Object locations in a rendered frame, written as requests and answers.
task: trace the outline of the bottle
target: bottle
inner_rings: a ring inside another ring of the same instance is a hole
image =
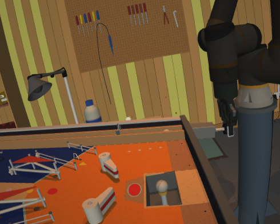
[[[86,108],[84,110],[84,116],[86,123],[96,123],[102,122],[101,114],[99,113],[99,108],[93,105],[93,100],[89,99],[85,101]]]

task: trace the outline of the wrench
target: wrench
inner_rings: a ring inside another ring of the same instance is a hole
[[[175,15],[176,13],[177,13],[176,10],[174,10],[174,11],[173,11],[173,16],[174,16],[174,19],[175,19],[175,22],[176,22],[176,26],[177,26],[177,28],[178,28],[178,24],[177,24],[177,20],[176,20],[176,15]]]

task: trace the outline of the red-handled pliers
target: red-handled pliers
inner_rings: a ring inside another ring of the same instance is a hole
[[[165,17],[166,17],[167,22],[168,22],[168,24],[169,24],[169,20],[168,20],[168,17],[167,17],[167,15],[166,15],[166,11],[165,11],[165,6],[163,6],[163,11],[164,11],[164,25],[165,25]]]

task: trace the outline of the bottle cap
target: bottle cap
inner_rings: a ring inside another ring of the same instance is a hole
[[[93,105],[93,100],[89,99],[88,101],[85,101],[86,106],[92,106]]]

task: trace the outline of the green mat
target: green mat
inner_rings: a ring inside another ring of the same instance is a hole
[[[214,138],[199,139],[199,143],[208,160],[227,157]]]

